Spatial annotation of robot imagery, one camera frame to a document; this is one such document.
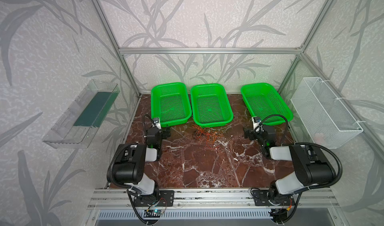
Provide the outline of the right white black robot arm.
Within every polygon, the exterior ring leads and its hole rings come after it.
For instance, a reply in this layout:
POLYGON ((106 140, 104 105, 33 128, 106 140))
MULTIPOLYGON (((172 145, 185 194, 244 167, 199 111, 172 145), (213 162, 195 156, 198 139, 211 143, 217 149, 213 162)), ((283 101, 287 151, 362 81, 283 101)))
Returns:
POLYGON ((244 138, 256 141, 266 159, 293 164, 293 173, 271 182, 268 192, 270 200, 333 186, 343 175, 341 160, 324 146, 307 142, 278 146, 260 124, 252 130, 244 129, 244 138))

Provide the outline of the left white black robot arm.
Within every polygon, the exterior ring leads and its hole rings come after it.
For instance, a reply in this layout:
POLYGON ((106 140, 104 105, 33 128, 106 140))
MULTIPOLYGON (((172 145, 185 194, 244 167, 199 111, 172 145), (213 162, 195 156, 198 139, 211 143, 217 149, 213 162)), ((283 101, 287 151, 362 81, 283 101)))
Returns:
POLYGON ((159 129, 154 126, 146 130, 146 133, 144 144, 130 143, 118 146, 107 170, 107 181, 127 189, 132 196, 158 198, 159 187, 156 181, 145 174, 145 165, 147 162, 161 159, 162 141, 171 136, 171 131, 169 127, 159 129))

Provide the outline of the right green plastic basket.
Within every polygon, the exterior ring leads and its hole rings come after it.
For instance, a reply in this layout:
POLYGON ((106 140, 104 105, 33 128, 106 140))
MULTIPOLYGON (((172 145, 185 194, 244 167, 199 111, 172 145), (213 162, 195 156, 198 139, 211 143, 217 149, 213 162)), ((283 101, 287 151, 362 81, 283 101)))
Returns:
POLYGON ((260 117, 265 125, 281 125, 294 118, 288 105, 270 84, 244 85, 241 88, 241 94, 251 116, 260 117))

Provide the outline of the green plastic basket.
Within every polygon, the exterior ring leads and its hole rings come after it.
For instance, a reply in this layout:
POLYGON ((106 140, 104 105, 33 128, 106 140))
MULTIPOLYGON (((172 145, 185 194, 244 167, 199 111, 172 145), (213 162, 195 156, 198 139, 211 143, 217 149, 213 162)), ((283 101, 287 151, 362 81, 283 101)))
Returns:
POLYGON ((220 84, 192 87, 191 104, 194 121, 202 128, 222 127, 234 118, 226 90, 220 84))
POLYGON ((270 84, 244 85, 241 88, 241 94, 251 116, 260 117, 265 125, 281 125, 294 118, 288 105, 270 84))
POLYGON ((192 107, 186 85, 169 83, 153 87, 151 115, 159 118, 163 128, 187 123, 192 116, 192 107))

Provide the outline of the left green plastic basket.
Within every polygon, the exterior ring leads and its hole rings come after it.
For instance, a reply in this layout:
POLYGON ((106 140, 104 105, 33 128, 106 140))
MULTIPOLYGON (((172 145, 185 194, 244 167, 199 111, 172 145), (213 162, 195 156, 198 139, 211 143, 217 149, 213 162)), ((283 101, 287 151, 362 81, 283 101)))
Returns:
POLYGON ((186 85, 169 83, 153 87, 151 115, 159 118, 163 128, 187 123, 192 116, 192 107, 186 85))

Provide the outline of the middle green plastic basket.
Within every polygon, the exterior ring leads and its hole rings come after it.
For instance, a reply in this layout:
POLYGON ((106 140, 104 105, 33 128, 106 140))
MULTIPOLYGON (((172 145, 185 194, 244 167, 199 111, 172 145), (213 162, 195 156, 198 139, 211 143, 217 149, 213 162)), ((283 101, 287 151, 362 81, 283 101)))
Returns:
POLYGON ((192 87, 191 104, 194 121, 202 128, 222 127, 234 118, 226 90, 220 84, 192 87))

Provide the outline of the clear acrylic wall tray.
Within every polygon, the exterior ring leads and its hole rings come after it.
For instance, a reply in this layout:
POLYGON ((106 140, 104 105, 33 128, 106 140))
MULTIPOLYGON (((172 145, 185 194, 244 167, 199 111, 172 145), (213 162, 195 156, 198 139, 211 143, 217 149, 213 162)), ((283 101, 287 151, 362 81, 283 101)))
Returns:
POLYGON ((117 83, 90 80, 43 142, 54 149, 86 149, 120 93, 117 83))

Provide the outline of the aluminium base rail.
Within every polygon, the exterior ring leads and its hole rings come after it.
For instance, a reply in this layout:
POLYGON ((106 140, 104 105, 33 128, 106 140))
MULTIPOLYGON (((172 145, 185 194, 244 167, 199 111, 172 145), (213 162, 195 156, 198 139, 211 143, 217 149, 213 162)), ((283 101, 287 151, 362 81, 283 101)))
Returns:
MULTIPOLYGON (((172 189, 172 196, 162 196, 160 205, 167 209, 253 209, 273 208, 267 199, 254 198, 249 188, 179 188, 172 189)), ((304 192, 298 208, 340 208, 331 189, 304 192)), ((131 209, 125 190, 95 190, 88 210, 131 209)))

